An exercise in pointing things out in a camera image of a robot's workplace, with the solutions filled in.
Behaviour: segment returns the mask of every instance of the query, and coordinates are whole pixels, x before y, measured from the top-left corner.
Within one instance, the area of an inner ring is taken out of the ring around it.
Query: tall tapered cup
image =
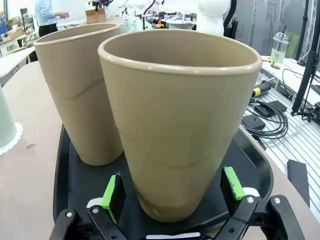
[[[0,148],[10,143],[16,133],[16,126],[9,112],[7,102],[0,85]]]
[[[66,29],[35,43],[41,70],[55,106],[80,158],[105,165],[123,151],[97,53],[119,34],[116,24]]]
[[[241,123],[261,56],[190,30],[119,35],[98,53],[143,210],[161,222],[187,218]]]

